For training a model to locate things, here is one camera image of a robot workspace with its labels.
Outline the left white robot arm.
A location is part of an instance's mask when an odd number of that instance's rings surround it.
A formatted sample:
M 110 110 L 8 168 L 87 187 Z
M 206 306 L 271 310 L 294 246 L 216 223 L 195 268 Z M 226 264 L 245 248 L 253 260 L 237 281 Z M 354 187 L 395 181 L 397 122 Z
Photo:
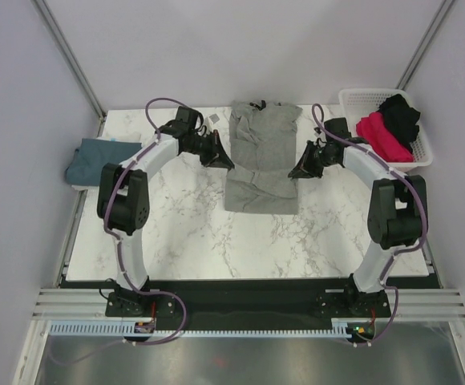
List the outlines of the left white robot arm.
M 155 139 L 149 145 L 120 164 L 103 166 L 97 214 L 103 220 L 105 233 L 114 241 L 118 267 L 107 300 L 108 317 L 156 314 L 159 294 L 150 290 L 142 242 L 142 230 L 150 213 L 149 181 L 184 152 L 198 156 L 205 168 L 234 168 L 218 131 L 208 127 L 201 112 L 183 104 L 174 119 L 155 129 Z

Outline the grey t shirt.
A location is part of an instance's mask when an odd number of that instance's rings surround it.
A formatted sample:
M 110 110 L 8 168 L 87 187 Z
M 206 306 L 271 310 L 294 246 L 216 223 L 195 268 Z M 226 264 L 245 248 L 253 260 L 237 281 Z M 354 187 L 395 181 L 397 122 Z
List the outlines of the grey t shirt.
M 224 208 L 234 213 L 295 215 L 297 183 L 289 178 L 296 161 L 297 120 L 291 103 L 235 102 L 229 142 L 235 168 L 228 172 Z

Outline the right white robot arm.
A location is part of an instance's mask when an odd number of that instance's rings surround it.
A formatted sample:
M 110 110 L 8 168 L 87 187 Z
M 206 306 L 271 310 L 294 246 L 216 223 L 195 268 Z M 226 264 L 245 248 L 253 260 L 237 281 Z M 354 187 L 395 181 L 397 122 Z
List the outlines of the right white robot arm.
M 370 188 L 366 254 L 345 289 L 322 294 L 318 302 L 346 316 L 387 316 L 387 276 L 396 258 L 420 248 L 427 234 L 426 182 L 393 170 L 366 140 L 351 135 L 344 118 L 327 120 L 315 130 L 325 134 L 325 141 L 308 141 L 288 177 L 320 178 L 325 168 L 340 165 Z

